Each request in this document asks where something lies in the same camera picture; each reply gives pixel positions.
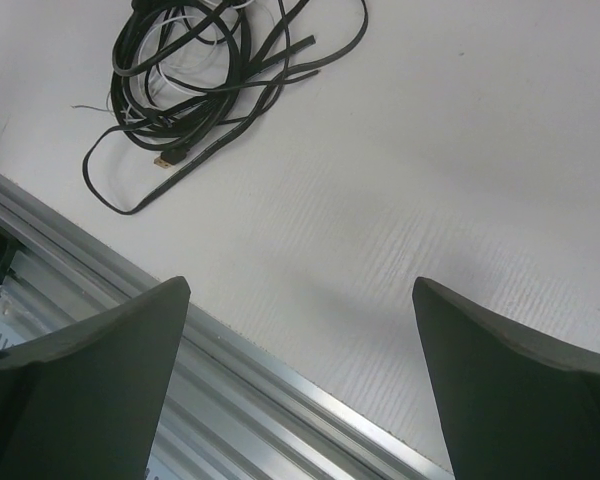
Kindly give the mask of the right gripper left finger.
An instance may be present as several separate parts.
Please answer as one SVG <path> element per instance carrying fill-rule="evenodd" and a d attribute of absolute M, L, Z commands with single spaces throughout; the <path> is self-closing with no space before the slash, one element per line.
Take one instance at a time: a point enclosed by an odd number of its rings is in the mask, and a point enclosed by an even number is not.
<path fill-rule="evenodd" d="M 187 316 L 171 278 L 0 350 L 0 479 L 141 479 Z"/>

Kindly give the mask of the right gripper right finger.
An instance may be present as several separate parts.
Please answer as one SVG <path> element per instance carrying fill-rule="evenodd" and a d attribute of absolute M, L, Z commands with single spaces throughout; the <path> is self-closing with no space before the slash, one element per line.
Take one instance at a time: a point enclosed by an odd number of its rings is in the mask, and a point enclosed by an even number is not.
<path fill-rule="evenodd" d="M 431 279 L 412 292 L 458 479 L 600 479 L 600 354 Z"/>

